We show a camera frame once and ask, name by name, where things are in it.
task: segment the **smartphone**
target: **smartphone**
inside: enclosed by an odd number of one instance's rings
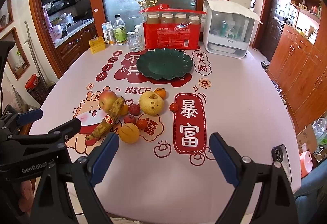
[[[277,147],[274,147],[271,150],[271,155],[274,161],[279,161],[282,164],[286,176],[288,178],[288,181],[291,184],[292,183],[291,167],[289,165],[286,147],[284,145],[279,145]]]

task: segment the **banana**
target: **banana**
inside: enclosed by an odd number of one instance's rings
[[[123,97],[119,97],[112,104],[112,107],[108,111],[107,115],[104,117],[101,123],[94,129],[94,131],[87,136],[86,140],[91,140],[94,138],[100,138],[102,136],[106,136],[110,129],[114,126],[116,120],[119,117],[119,112],[121,108],[124,106],[125,99]]]

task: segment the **blue chair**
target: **blue chair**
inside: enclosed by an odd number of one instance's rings
[[[299,224],[307,224],[316,213],[319,190],[327,183],[327,159],[301,180],[300,189],[294,194]]]

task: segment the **glass of water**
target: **glass of water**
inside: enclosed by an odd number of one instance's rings
[[[128,46],[130,47],[130,51],[138,52],[143,49],[142,45],[142,35],[135,35],[135,32],[130,32],[127,35]]]

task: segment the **yellow box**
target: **yellow box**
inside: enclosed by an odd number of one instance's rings
[[[92,54],[106,49],[106,43],[102,36],[91,39],[89,41],[89,45],[90,45],[90,50],[91,50]]]

